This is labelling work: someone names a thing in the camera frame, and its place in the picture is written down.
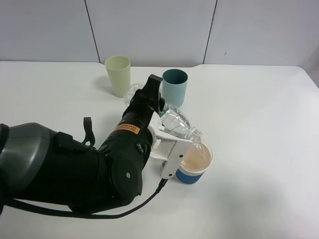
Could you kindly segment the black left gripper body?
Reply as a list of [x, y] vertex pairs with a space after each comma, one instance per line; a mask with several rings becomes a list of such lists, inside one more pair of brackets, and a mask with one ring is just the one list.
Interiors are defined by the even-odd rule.
[[119, 122], [119, 135], [150, 136], [148, 126], [152, 115], [160, 112], [164, 100], [158, 89], [137, 89], [133, 93]]

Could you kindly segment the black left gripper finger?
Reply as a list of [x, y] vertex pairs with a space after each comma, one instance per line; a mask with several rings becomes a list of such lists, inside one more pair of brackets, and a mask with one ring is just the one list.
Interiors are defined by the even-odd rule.
[[163, 78], [151, 74], [142, 89], [142, 96], [146, 104], [156, 113], [163, 109], [163, 99], [160, 94], [160, 85]]

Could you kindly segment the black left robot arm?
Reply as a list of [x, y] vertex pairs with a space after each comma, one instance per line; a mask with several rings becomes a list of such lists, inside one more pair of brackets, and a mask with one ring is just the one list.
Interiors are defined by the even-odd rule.
[[0, 126], [0, 204], [51, 216], [93, 218], [142, 193], [142, 171], [155, 142], [148, 126], [164, 107], [162, 78], [150, 75], [121, 121], [95, 148], [92, 121], [85, 139], [38, 123]]

